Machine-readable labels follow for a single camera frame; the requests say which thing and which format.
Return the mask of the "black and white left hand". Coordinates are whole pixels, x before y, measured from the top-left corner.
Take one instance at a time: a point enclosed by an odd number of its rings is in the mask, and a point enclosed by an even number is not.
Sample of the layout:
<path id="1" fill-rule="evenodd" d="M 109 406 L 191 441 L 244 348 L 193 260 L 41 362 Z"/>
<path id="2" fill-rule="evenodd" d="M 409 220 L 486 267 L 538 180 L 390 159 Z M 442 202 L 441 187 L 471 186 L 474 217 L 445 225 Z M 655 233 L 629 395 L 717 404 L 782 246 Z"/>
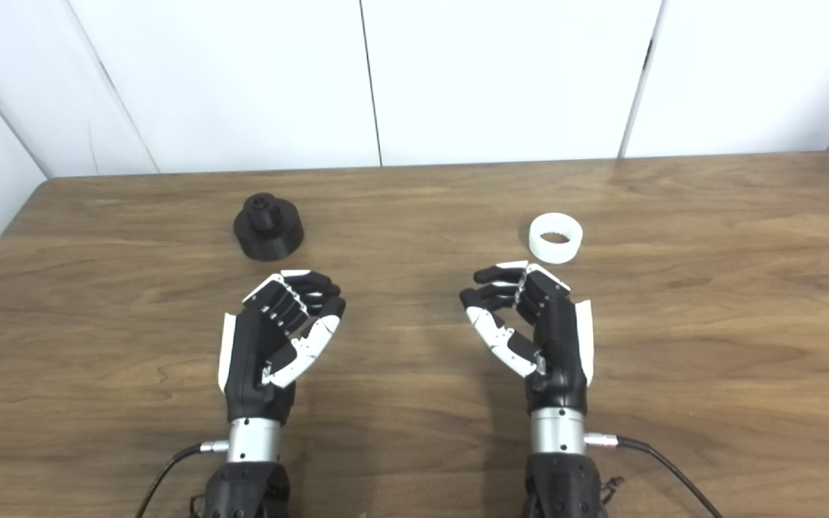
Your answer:
<path id="1" fill-rule="evenodd" d="M 225 314 L 218 386 L 228 421 L 267 419 L 285 425 L 296 381 L 322 356 L 341 324 L 346 302 L 329 276 L 281 270 Z"/>

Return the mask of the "black and white right hand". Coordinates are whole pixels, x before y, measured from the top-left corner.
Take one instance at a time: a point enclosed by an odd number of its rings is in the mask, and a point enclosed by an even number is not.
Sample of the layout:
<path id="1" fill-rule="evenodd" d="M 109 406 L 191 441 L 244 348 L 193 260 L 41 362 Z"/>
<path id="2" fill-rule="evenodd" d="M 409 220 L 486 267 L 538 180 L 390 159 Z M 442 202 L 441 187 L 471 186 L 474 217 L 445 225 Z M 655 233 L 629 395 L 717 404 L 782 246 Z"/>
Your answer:
<path id="1" fill-rule="evenodd" d="M 494 357 L 524 381 L 527 413 L 588 412 L 594 377 L 590 301 L 539 263 L 496 263 L 473 274 L 461 300 L 467 320 Z"/>

